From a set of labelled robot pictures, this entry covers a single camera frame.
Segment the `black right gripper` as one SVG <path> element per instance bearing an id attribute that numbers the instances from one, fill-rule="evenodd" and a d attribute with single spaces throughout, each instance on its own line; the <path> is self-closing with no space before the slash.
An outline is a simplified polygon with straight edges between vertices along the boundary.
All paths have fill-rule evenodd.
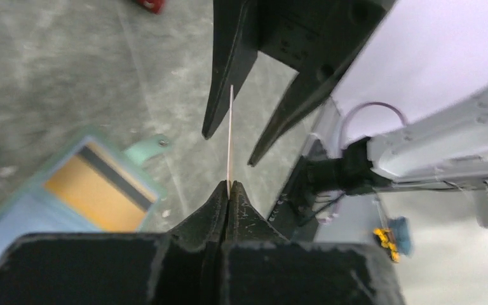
<path id="1" fill-rule="evenodd" d="M 260 50 L 297 74 L 248 159 L 250 166 L 258 164 L 276 140 L 327 99 L 393 6 L 394 1 L 214 1 L 203 137 L 210 139 L 222 123 L 230 87 L 237 95 Z"/>

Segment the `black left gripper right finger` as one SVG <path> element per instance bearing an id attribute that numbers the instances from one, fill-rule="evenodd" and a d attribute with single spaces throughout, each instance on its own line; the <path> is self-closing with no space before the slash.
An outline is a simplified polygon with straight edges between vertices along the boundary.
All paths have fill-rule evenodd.
<path id="1" fill-rule="evenodd" d="M 375 245 L 231 238 L 221 247 L 219 304 L 405 304 Z"/>

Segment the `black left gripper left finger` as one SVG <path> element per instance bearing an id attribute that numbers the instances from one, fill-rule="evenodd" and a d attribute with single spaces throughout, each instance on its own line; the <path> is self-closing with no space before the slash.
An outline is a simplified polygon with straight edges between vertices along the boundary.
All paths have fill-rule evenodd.
<path id="1" fill-rule="evenodd" d="M 0 304 L 227 304 L 221 251 L 227 185 L 195 215 L 208 224 L 194 247 L 188 217 L 158 233 L 31 233 L 0 256 Z"/>

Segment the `green card holder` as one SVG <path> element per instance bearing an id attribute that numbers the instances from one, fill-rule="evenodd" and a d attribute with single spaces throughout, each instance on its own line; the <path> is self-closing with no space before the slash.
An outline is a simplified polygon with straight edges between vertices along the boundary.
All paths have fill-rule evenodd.
<path id="1" fill-rule="evenodd" d="M 44 188 L 44 183 L 57 169 L 91 140 L 104 146 L 120 165 L 158 192 L 159 199 L 148 210 L 136 231 L 145 226 L 146 219 L 154 207 L 166 198 L 166 190 L 142 169 L 142 165 L 147 160 L 169 151 L 171 141 L 165 135 L 156 134 L 121 150 L 100 130 L 88 127 L 74 136 L 60 152 L 52 156 L 4 202 L 0 208 L 0 256 L 15 239 L 29 233 L 111 232 L 98 228 Z"/>

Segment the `orange credit card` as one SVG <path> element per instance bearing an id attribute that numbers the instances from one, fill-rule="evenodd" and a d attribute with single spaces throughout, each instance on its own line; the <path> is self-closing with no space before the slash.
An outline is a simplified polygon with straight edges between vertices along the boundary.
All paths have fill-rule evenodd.
<path id="1" fill-rule="evenodd" d="M 159 199 L 157 191 L 92 140 L 57 169 L 44 188 L 98 228 L 111 232 L 138 230 Z"/>

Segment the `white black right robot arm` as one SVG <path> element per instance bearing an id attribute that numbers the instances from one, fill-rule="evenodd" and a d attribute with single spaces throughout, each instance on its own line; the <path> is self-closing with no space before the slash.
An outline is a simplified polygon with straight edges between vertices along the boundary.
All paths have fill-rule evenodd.
<path id="1" fill-rule="evenodd" d="M 214 1 L 202 134 L 232 118 L 258 54 L 295 70 L 248 159 L 318 117 L 265 226 L 377 229 L 377 193 L 473 190 L 488 227 L 488 1 Z"/>

